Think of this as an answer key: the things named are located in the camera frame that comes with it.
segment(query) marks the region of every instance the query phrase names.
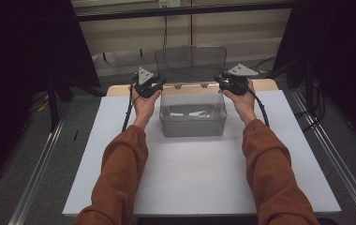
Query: hand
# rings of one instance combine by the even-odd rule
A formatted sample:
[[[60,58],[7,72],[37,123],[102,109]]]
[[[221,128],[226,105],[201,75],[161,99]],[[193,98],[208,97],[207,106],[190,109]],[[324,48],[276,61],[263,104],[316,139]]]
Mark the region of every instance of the hand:
[[[248,87],[254,92],[254,85],[251,80],[248,79]],[[257,119],[254,113],[254,101],[255,98],[248,92],[245,92],[242,96],[236,96],[228,90],[223,91],[224,95],[233,101],[234,108],[240,115],[240,119],[247,125],[249,122]]]
[[[135,126],[145,129],[154,113],[155,102],[160,95],[161,91],[158,90],[151,97],[144,98],[137,93],[135,88],[132,89],[132,101],[134,102],[135,114],[137,115],[134,121]]]

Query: brown sleeve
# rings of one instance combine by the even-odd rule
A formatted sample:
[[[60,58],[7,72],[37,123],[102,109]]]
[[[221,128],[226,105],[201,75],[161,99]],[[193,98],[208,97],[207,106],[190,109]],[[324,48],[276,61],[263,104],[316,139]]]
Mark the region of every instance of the brown sleeve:
[[[101,175],[75,224],[129,224],[148,148],[142,129],[130,126],[106,147]]]
[[[297,186],[287,147],[260,120],[251,121],[243,134],[247,182],[259,224],[319,224]]]

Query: white tabletop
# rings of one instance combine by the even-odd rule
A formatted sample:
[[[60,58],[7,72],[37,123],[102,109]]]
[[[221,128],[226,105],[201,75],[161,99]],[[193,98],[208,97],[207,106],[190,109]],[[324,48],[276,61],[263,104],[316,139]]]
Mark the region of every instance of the white tabletop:
[[[268,113],[271,129],[288,147],[301,190],[315,212],[337,212],[340,207],[281,91],[257,93]],[[63,214],[76,216],[91,204],[106,145],[120,133],[127,97],[104,97],[99,106],[82,163]],[[138,217],[228,216],[255,214],[245,180],[242,153],[244,124],[225,98],[228,118],[222,136],[165,138],[158,119],[159,101],[146,128],[149,158],[137,193]],[[258,118],[262,118],[256,106]],[[130,123],[134,120],[132,113]]]

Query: person's right arm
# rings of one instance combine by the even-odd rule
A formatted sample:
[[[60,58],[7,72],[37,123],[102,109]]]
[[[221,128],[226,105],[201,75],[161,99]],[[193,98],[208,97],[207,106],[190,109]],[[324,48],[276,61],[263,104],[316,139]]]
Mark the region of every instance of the person's right arm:
[[[254,195],[259,224],[319,224],[312,206],[298,188],[289,150],[254,114],[254,98],[229,91],[237,113],[245,123],[243,152],[246,177]]]

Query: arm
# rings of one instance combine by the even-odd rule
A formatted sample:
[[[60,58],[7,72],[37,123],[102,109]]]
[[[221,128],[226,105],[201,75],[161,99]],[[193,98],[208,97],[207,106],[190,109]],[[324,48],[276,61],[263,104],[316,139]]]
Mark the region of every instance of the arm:
[[[254,91],[252,82],[248,84]],[[242,149],[259,224],[319,224],[309,200],[297,186],[289,150],[254,114],[254,98],[249,93],[224,94],[245,123]]]
[[[101,174],[91,196],[92,204],[76,217],[75,224],[129,224],[135,195],[148,158],[144,129],[155,109],[161,91],[150,98],[133,91],[136,119],[105,149]]]

